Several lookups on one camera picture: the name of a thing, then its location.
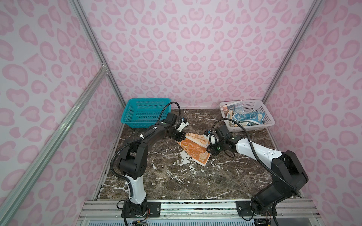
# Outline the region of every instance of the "teal basket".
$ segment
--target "teal basket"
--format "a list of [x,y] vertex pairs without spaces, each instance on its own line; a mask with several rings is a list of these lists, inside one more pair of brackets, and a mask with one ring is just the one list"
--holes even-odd
[[[130,99],[122,114],[121,122],[132,128],[148,128],[157,122],[162,109],[171,102],[169,98],[133,98]],[[171,112],[171,105],[161,115],[165,119]]]

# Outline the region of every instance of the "table surface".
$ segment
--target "table surface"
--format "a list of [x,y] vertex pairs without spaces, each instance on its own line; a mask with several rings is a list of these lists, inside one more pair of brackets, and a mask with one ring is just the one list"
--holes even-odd
[[[219,109],[185,109],[181,117],[189,125],[185,132],[203,134],[222,118]],[[128,137],[138,137],[144,128],[125,125],[118,148]],[[249,131],[253,142],[274,149],[268,132]],[[173,139],[162,139],[148,153],[143,174],[144,188],[149,200],[155,199],[249,199],[271,183],[271,175],[260,164],[241,154],[234,158],[221,152],[211,155],[206,166],[194,162]],[[125,199],[128,197],[124,180],[108,173],[100,199]]]

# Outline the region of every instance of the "pink patterned wall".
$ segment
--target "pink patterned wall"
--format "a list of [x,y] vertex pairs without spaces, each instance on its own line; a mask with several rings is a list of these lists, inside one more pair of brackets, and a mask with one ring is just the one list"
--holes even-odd
[[81,0],[124,99],[262,99],[312,0]]
[[0,1],[0,205],[99,68],[67,0]]
[[96,184],[121,124],[121,106],[104,78],[10,226],[74,225]]
[[362,2],[328,0],[267,107],[326,225],[362,225]]

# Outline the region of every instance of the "towel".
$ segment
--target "towel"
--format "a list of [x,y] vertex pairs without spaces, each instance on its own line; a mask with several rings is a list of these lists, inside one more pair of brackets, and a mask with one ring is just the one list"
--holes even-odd
[[177,142],[198,164],[206,166],[210,153],[206,151],[209,141],[203,135],[186,133],[186,139]]

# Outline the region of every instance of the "perforated basket wall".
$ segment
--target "perforated basket wall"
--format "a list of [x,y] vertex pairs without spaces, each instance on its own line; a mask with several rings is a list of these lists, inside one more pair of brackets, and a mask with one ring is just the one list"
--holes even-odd
[[[220,103],[220,107],[232,103],[235,101],[227,101],[227,102],[221,102]],[[252,110],[256,110],[256,111],[261,111],[261,112],[265,112],[265,117],[264,117],[264,121],[267,124],[264,125],[250,125],[250,126],[244,126],[244,128],[247,131],[250,130],[260,130],[260,129],[264,129],[268,126],[274,125],[275,121],[272,117],[272,115],[270,114],[269,110],[266,108],[266,106],[263,104],[263,102],[261,102],[260,100],[245,100],[243,101],[243,107],[244,107],[244,111],[252,111]],[[220,109],[221,111],[221,115],[223,116],[223,118],[225,118],[225,114],[224,112]],[[226,123],[226,126],[228,128],[228,130],[230,132],[240,132],[242,131],[242,129],[240,127],[230,127],[228,123]]]
[[[132,128],[148,128],[157,122],[162,109],[171,102],[169,98],[133,98],[123,112],[121,122]],[[162,113],[161,119],[171,112],[171,106]]]

